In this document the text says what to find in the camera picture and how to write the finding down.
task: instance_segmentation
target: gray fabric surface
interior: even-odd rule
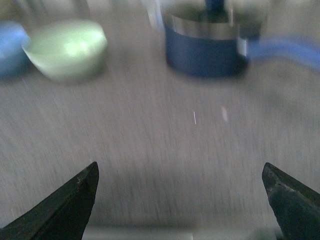
[[[264,36],[320,43],[319,7],[275,1]],[[103,74],[65,86],[33,67],[0,84],[0,226],[92,161],[91,225],[276,226],[265,162],[320,191],[319,73],[268,59],[203,82],[167,67],[146,10],[93,18],[109,41]]]

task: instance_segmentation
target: blue cup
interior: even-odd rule
[[[0,21],[0,79],[15,77],[31,63],[22,49],[29,41],[24,28],[15,21]]]

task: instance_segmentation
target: blue container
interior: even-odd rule
[[[237,49],[238,28],[230,26],[223,10],[178,5],[167,9],[163,20],[166,60],[174,69],[205,78],[229,77],[245,69],[247,61]]]
[[[237,52],[236,40],[184,36],[165,26],[166,60],[169,66],[196,77],[229,77],[247,65]]]
[[[30,65],[22,43],[29,40],[24,28],[14,21],[0,22],[0,78],[22,74]]]

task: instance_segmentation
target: light green bowl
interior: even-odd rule
[[[22,48],[49,79],[74,82],[86,80],[103,69],[107,44],[98,23],[68,20],[36,30]]]

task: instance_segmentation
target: blue plastic handle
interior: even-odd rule
[[[249,40],[246,51],[246,58],[249,60],[282,57],[320,72],[320,45],[300,39]]]

